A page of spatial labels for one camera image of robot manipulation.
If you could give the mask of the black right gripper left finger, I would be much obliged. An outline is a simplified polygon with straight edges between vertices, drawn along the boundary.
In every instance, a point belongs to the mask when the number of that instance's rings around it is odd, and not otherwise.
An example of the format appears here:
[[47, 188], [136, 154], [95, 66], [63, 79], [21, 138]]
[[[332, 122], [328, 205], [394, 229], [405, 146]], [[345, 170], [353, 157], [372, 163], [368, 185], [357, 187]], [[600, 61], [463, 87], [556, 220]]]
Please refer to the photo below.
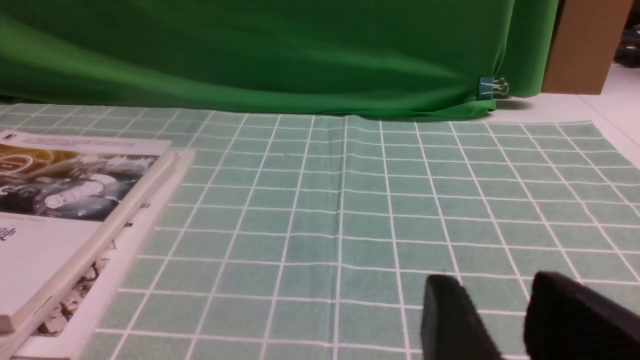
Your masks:
[[448, 275], [426, 278], [420, 339], [425, 360], [503, 358], [468, 292]]

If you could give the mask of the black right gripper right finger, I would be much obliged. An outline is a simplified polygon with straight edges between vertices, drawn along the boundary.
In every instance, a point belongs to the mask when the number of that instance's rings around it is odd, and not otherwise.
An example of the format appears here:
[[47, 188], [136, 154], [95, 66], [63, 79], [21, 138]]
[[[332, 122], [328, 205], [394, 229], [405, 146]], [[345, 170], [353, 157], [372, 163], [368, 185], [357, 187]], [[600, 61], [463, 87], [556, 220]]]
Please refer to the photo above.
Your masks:
[[531, 360], [637, 360], [640, 318], [561, 273], [540, 271], [523, 339]]

